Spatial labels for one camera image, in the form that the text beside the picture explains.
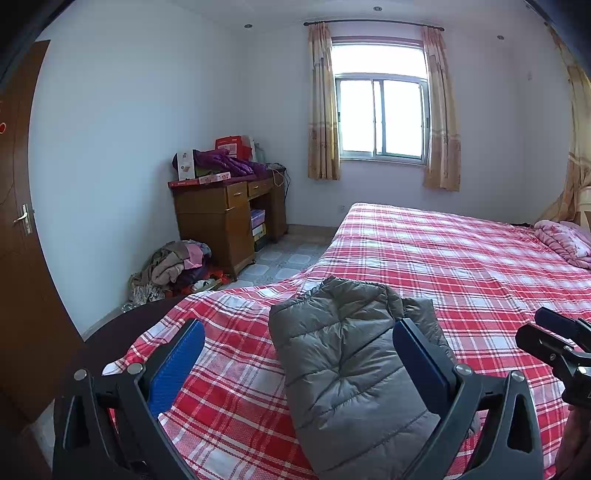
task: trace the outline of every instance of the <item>blue gripper pad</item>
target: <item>blue gripper pad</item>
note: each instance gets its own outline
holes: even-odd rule
[[[164,359],[149,383],[148,408],[154,417],[169,410],[185,380],[197,362],[203,345],[205,330],[197,320],[182,334],[182,337]]]
[[[440,350],[438,346],[429,344],[412,320],[394,324],[392,341],[427,410],[440,417],[447,415],[454,400],[450,395],[455,388],[452,361],[435,350]],[[443,374],[444,368],[451,377]]]
[[[542,307],[535,313],[534,319],[537,325],[554,332],[556,335],[560,335],[562,338],[575,340],[577,337],[579,328],[576,322],[562,316],[560,313],[556,313],[554,310]]]

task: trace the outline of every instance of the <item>ceiling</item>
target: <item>ceiling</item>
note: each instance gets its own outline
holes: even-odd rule
[[[383,18],[443,27],[470,24],[508,35],[528,12],[524,0],[169,0],[231,29],[274,30],[304,20]],[[374,6],[382,7],[375,12]]]

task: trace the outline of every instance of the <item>wall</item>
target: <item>wall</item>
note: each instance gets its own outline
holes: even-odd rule
[[[354,202],[374,202],[522,221],[524,147],[511,49],[496,36],[446,26],[462,137],[462,187],[458,193],[422,186],[423,169],[379,162],[344,161],[341,181],[307,178],[309,60],[301,23],[253,36],[249,45],[249,132],[267,161],[289,169],[288,223],[337,226]],[[333,35],[420,38],[416,27],[343,23]]]
[[[524,133],[525,221],[535,222],[564,187],[572,132],[566,69],[542,19],[530,12],[514,50]]]
[[[243,55],[223,28],[163,0],[77,0],[47,38],[31,195],[47,265],[82,333],[178,239],[170,158],[236,131]]]

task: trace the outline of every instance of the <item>red plaid bedsheet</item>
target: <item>red plaid bedsheet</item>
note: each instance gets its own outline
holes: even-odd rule
[[[393,206],[353,205],[316,265],[266,287],[192,295],[108,365],[145,361],[188,318],[204,323],[206,346],[172,409],[160,422],[199,478],[315,478],[291,424],[281,365],[267,329],[270,305],[330,275],[390,285],[433,299],[458,359],[477,372],[527,376],[537,409],[546,477],[566,422],[562,384],[515,345],[515,332],[546,306],[591,317],[591,273],[568,265],[531,230]],[[467,465],[467,440],[451,470]]]

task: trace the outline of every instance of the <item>pink cloth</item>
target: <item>pink cloth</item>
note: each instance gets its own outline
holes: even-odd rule
[[[564,258],[570,265],[591,270],[591,239],[570,222],[540,220],[534,225],[534,235],[544,245]]]
[[[184,261],[185,269],[197,268],[203,265],[203,251],[197,244],[186,244],[189,258]]]

